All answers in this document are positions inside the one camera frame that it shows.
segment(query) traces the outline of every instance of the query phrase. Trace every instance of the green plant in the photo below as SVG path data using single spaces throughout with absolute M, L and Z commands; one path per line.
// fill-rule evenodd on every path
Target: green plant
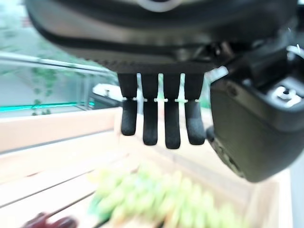
M 0 76 L 11 76 L 18 73 L 18 69 L 2 70 L 0 71 Z
M 32 107 L 33 114 L 38 115 L 37 106 L 42 105 L 42 100 L 46 100 L 53 94 L 53 87 L 57 81 L 56 71 L 53 69 L 45 68 L 32 68 L 32 77 L 34 83 L 34 93 L 39 97 L 39 99 L 34 100 L 34 105 Z M 42 115 L 51 114 L 49 109 L 42 110 Z
M 5 45 L 5 46 L 0 46 L 0 51 L 18 52 L 18 51 L 20 51 L 20 48 L 17 48 L 14 45 Z

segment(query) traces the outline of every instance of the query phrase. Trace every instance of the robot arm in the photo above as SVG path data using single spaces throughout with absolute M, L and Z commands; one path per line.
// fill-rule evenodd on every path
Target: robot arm
M 143 141 L 157 143 L 158 73 L 164 74 L 166 146 L 180 146 L 180 75 L 185 73 L 191 144 L 209 140 L 237 175 L 262 181 L 304 148 L 304 51 L 297 0 L 26 0 L 36 29 L 68 53 L 116 71 L 122 132 L 135 133 L 136 73 L 142 74 Z M 214 127 L 205 131 L 203 73 L 226 66 L 211 85 Z

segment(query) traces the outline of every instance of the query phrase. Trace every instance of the light wood surface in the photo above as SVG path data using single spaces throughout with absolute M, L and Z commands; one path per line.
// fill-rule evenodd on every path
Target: light wood surface
M 77 228 L 93 228 L 98 224 L 98 218 L 95 216 L 90 216 L 87 213 L 87 209 L 92 200 L 92 196 L 76 203 L 75 205 L 55 214 L 49 218 L 49 222 L 53 223 L 64 217 L 72 217 L 78 222 Z
M 117 108 L 0 118 L 0 152 L 64 140 L 114 128 Z
M 122 224 L 112 224 L 111 221 L 108 224 L 104 224 L 101 228 L 158 228 L 159 222 L 150 222 L 142 218 L 131 218 Z
M 114 133 L 105 132 L 0 155 L 0 183 L 110 153 L 116 145 Z
M 51 169 L 43 171 L 34 176 L 25 177 L 16 181 L 4 183 L 0 187 L 0 208 L 7 206 L 18 200 L 30 197 L 39 192 L 50 189 L 56 185 L 70 181 L 76 177 L 86 175 L 93 169 L 99 167 L 120 166 L 123 157 L 128 156 L 125 153 L 113 152 L 103 154 L 94 158 L 86 159 L 76 165 L 69 165 L 60 169 Z

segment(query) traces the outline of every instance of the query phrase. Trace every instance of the blurred background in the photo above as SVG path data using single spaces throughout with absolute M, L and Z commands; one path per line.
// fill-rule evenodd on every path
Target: blurred background
M 219 69 L 206 74 L 203 108 L 210 108 L 210 83 L 224 73 Z M 163 99 L 162 79 L 160 74 L 159 99 Z M 140 86 L 137 98 L 141 114 Z M 43 39 L 32 27 L 23 0 L 0 0 L 0 118 L 117 107 L 121 99 L 115 72 Z

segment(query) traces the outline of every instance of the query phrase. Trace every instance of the teal strip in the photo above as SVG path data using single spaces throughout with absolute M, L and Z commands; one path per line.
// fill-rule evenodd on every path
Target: teal strip
M 89 104 L 91 106 L 95 105 L 94 102 L 89 102 Z M 69 107 L 69 106 L 76 106 L 76 105 L 77 105 L 77 102 L 42 104 L 42 105 L 5 106 L 5 107 L 0 107 L 0 113 L 20 111 L 20 110 L 29 110 L 29 109 L 40 109 L 40 108 Z

